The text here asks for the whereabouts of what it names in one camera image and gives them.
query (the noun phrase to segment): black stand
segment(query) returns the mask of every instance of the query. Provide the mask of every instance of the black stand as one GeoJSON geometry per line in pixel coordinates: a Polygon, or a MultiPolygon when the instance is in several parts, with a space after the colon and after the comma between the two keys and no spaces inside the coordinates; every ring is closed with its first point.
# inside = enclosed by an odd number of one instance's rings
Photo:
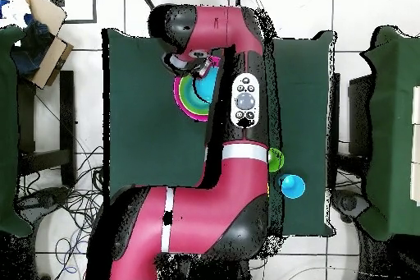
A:
{"type": "Polygon", "coordinates": [[[19,107],[19,173],[30,175],[53,167],[61,167],[62,184],[73,187],[76,182],[75,161],[75,86],[73,71],[60,72],[60,149],[37,153],[34,142],[34,96],[36,86],[18,80],[19,107]]]}

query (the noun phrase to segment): blue object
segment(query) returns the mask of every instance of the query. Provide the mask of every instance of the blue object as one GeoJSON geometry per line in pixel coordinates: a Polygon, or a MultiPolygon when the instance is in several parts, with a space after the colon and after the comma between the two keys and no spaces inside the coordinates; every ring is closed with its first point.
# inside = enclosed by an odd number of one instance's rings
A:
{"type": "Polygon", "coordinates": [[[15,62],[19,75],[28,77],[39,69],[54,36],[49,33],[45,24],[36,20],[32,20],[24,28],[24,32],[26,36],[21,40],[21,46],[11,48],[11,58],[15,62]]]}
{"type": "Polygon", "coordinates": [[[204,78],[195,81],[195,90],[197,91],[197,95],[208,103],[212,102],[218,70],[218,67],[211,67],[204,78]]]}
{"type": "Polygon", "coordinates": [[[299,198],[305,192],[304,180],[297,175],[282,175],[278,184],[281,187],[281,193],[292,200],[299,198]]]}
{"type": "Polygon", "coordinates": [[[25,24],[30,25],[34,21],[34,16],[32,14],[26,13],[23,16],[23,20],[25,21],[25,24]]]}
{"type": "Polygon", "coordinates": [[[7,5],[10,1],[9,0],[0,0],[0,19],[3,18],[2,15],[2,6],[7,5]]]}

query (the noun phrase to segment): green ball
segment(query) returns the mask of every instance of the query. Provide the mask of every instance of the green ball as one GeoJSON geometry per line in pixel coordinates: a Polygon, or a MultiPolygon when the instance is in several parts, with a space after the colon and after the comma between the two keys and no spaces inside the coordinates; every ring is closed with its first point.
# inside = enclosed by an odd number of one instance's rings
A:
{"type": "Polygon", "coordinates": [[[285,156],[279,149],[270,148],[268,150],[268,171],[277,172],[283,167],[285,156]]]}

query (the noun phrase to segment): floor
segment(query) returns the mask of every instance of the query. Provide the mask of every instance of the floor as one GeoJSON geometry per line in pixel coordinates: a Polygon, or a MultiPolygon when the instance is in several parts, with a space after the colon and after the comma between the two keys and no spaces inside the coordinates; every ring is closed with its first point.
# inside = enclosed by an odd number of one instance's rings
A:
{"type": "MultiPolygon", "coordinates": [[[[226,5],[228,0],[152,0],[204,5],[226,5]]],[[[274,21],[280,37],[311,39],[321,30],[334,30],[336,42],[335,68],[341,74],[340,95],[340,151],[347,150],[349,141],[348,101],[346,88],[349,80],[370,73],[367,63],[359,53],[368,49],[372,33],[379,25],[397,25],[405,34],[420,34],[420,0],[259,0],[274,21]]],[[[242,0],[242,5],[257,8],[257,0],[242,0]]],[[[67,19],[89,21],[93,19],[92,0],[66,0],[67,19]]],[[[59,36],[73,44],[75,49],[65,63],[64,70],[75,73],[76,132],[78,164],[86,154],[103,143],[103,71],[101,54],[101,29],[117,28],[133,36],[148,36],[149,9],[143,0],[96,0],[96,23],[65,24],[59,36]]],[[[56,115],[59,80],[38,96],[56,115]]],[[[58,120],[39,101],[36,107],[36,142],[38,151],[57,149],[58,120]]],[[[103,161],[102,149],[89,158],[90,165],[103,161]]],[[[86,164],[80,169],[83,172],[86,164]]],[[[347,177],[339,175],[339,181],[347,177]]],[[[36,188],[60,186],[57,171],[42,172],[36,188]]],[[[80,181],[77,189],[90,190],[88,178],[80,181]]],[[[321,237],[294,237],[285,240],[280,253],[268,261],[250,263],[253,280],[354,280],[358,267],[358,239],[353,225],[340,221],[331,210],[330,222],[336,234],[328,239],[321,237]]],[[[85,246],[63,270],[60,262],[67,261],[68,243],[76,230],[69,213],[58,210],[47,216],[39,229],[36,243],[37,264],[40,273],[49,273],[59,280],[83,280],[86,268],[85,246]]]]}

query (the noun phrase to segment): green cloth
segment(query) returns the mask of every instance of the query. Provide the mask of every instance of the green cloth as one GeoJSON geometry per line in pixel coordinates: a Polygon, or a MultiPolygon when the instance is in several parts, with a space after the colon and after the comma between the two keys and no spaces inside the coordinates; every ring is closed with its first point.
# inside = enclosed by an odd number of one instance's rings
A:
{"type": "Polygon", "coordinates": [[[194,186],[203,172],[206,123],[176,105],[174,76],[155,39],[108,30],[110,194],[126,185],[194,186]]]}
{"type": "MultiPolygon", "coordinates": [[[[202,174],[206,123],[176,105],[174,77],[155,39],[108,30],[111,73],[111,195],[131,184],[194,186],[202,174]]],[[[316,40],[275,41],[285,166],[305,194],[285,201],[284,234],[331,234],[324,223],[328,52],[332,32],[316,40]]],[[[270,219],[281,220],[281,197],[270,188],[270,219]]]]}
{"type": "Polygon", "coordinates": [[[411,119],[413,87],[420,85],[420,39],[382,26],[374,48],[364,55],[376,76],[369,105],[373,151],[366,181],[372,207],[358,220],[378,241],[394,234],[420,236],[420,207],[410,199],[411,119]]]}
{"type": "MultiPolygon", "coordinates": [[[[324,222],[326,191],[326,110],[329,96],[329,52],[332,31],[316,39],[276,39],[277,90],[281,107],[281,135],[285,164],[281,173],[304,179],[306,190],[298,199],[285,198],[283,234],[331,236],[324,222]]],[[[270,174],[270,205],[278,205],[270,174]]]]}
{"type": "Polygon", "coordinates": [[[31,226],[14,210],[18,179],[17,73],[11,47],[25,36],[17,26],[0,29],[0,231],[28,236],[31,226]]]}

